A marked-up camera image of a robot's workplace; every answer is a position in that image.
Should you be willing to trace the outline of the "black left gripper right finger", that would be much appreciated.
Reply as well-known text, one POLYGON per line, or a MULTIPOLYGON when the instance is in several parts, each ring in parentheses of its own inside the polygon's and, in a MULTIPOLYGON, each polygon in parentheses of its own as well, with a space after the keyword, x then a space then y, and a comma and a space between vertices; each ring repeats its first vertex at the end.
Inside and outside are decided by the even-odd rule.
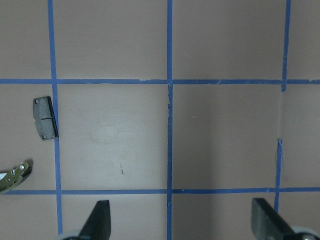
POLYGON ((251 201, 251 231, 256 240, 289 240, 296 235, 264 198, 251 201))

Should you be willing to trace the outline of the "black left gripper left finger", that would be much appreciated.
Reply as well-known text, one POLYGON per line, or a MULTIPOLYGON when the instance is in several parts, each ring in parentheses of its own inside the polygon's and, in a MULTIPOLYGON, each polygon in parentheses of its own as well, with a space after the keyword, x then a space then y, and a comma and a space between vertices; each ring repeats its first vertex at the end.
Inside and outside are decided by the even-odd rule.
POLYGON ((99 200, 82 227, 79 240, 108 240, 111 236, 111 210, 109 200, 99 200))

